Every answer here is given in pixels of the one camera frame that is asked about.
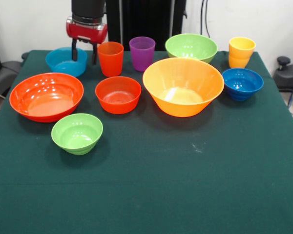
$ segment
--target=bowl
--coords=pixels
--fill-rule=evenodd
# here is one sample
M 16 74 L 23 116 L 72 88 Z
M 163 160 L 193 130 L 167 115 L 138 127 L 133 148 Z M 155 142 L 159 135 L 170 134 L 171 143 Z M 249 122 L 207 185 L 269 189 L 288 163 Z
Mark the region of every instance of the bowl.
M 224 89 L 216 68 L 193 58 L 167 58 L 149 66 L 143 84 L 167 114 L 189 117 L 201 112 Z
M 19 83 L 10 94 L 11 107 L 36 122 L 55 122 L 72 113 L 84 94 L 82 83 L 62 73 L 36 75 Z
M 51 137 L 60 148 L 73 155 L 90 152 L 103 132 L 101 121 L 89 114 L 73 114 L 62 118 L 52 128 Z
M 60 72 L 78 77 L 86 70 L 88 55 L 86 51 L 77 48 L 77 61 L 72 60 L 72 48 L 64 47 L 51 51 L 45 57 L 52 72 Z
M 209 63 L 217 53 L 217 44 L 199 34 L 178 34 L 169 38 L 165 48 L 170 58 L 187 57 Z
M 256 72 L 244 68 L 232 68 L 223 72 L 228 95 L 236 101 L 245 101 L 259 91 L 263 78 Z
M 110 77 L 97 85 L 95 93 L 104 110 L 112 114 L 125 114 L 137 106 L 141 85 L 129 77 Z

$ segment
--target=red bowl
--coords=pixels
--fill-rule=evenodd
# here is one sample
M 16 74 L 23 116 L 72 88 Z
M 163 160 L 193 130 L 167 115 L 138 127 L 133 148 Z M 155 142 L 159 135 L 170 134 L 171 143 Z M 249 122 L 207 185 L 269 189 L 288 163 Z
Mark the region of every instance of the red bowl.
M 95 93 L 104 110 L 112 114 L 125 114 L 137 106 L 141 85 L 129 77 L 110 77 L 97 85 Z
M 10 105 L 30 120 L 50 123 L 72 113 L 83 95 L 83 84 L 77 78 L 45 73 L 19 83 L 11 92 Z

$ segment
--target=lime green bowl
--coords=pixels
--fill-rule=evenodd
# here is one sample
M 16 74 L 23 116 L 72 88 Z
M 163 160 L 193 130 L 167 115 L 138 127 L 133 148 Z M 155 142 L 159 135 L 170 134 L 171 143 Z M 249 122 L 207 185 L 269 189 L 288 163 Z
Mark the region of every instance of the lime green bowl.
M 60 119 L 52 128 L 51 137 L 60 148 L 74 155 L 90 152 L 103 132 L 101 121 L 89 114 L 73 114 Z
M 189 57 L 209 63 L 218 51 L 217 44 L 199 34 L 178 34 L 169 38 L 165 48 L 170 58 Z

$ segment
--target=blue bowl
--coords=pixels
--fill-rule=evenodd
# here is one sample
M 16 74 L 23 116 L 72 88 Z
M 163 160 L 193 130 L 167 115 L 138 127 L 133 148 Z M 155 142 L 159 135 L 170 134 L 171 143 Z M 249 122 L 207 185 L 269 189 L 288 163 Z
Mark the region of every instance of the blue bowl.
M 51 51 L 45 57 L 45 61 L 52 72 L 65 73 L 78 77 L 86 70 L 88 55 L 86 51 L 82 49 L 77 49 L 77 52 L 77 61 L 72 60 L 71 47 L 64 47 Z
M 227 93 L 236 101 L 245 101 L 264 85 L 263 78 L 249 69 L 232 68 L 222 75 Z

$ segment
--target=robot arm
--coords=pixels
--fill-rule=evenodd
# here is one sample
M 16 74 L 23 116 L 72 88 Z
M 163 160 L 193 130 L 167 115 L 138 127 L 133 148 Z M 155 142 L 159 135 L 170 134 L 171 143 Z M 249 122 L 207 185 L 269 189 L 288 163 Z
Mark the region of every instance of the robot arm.
M 77 60 L 77 40 L 93 45 L 92 63 L 96 63 L 97 44 L 107 35 L 102 23 L 105 0 L 72 0 L 72 16 L 67 19 L 66 31 L 72 41 L 72 59 Z

